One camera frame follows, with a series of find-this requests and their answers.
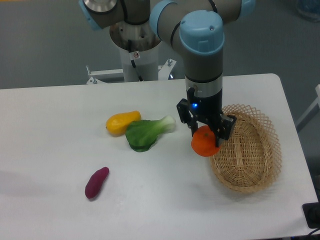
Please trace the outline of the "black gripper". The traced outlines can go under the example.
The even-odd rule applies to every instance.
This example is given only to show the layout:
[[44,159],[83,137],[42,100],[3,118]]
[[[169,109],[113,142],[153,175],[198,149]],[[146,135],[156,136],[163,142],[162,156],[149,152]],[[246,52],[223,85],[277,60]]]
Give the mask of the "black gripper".
[[180,121],[187,124],[192,136],[198,130],[195,116],[208,120],[215,135],[217,148],[231,137],[237,121],[237,117],[234,115],[222,114],[222,92],[220,90],[217,94],[209,97],[198,97],[195,88],[190,87],[186,92],[187,100],[182,98],[176,105]]

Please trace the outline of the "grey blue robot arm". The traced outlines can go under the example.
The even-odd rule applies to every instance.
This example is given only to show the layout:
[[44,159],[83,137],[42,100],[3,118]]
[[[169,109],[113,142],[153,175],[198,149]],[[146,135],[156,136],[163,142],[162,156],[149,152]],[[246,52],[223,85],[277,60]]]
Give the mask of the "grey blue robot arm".
[[120,52],[126,82],[159,79],[158,47],[168,44],[183,60],[187,97],[177,104],[182,123],[192,132],[209,126],[219,147],[235,127],[224,116],[224,25],[249,15],[253,0],[81,0],[79,6],[94,30],[109,28]]

